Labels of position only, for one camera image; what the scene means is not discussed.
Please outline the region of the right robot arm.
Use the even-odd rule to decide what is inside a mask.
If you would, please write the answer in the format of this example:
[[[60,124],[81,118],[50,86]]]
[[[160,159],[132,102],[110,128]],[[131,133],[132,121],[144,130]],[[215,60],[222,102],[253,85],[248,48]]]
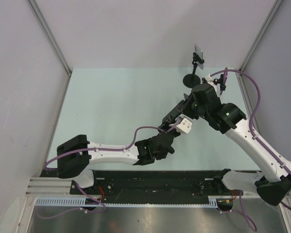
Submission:
[[[240,146],[261,170],[259,174],[228,171],[214,182],[214,190],[220,195],[231,189],[256,193],[269,205],[279,205],[291,191],[291,161],[256,132],[235,104],[222,104],[212,85],[197,85],[191,94],[197,115]]]

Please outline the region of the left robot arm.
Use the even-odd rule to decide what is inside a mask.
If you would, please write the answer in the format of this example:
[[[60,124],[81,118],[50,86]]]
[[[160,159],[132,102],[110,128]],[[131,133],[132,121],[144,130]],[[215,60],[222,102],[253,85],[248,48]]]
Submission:
[[[97,181],[88,167],[91,164],[145,166],[165,159],[175,152],[174,139],[191,130],[192,123],[180,116],[191,100],[191,95],[184,95],[184,100],[163,118],[158,134],[149,139],[137,141],[134,136],[129,145],[103,145],[90,142],[86,135],[80,134],[62,143],[57,147],[57,177],[73,179],[85,193],[92,194],[97,190]]]

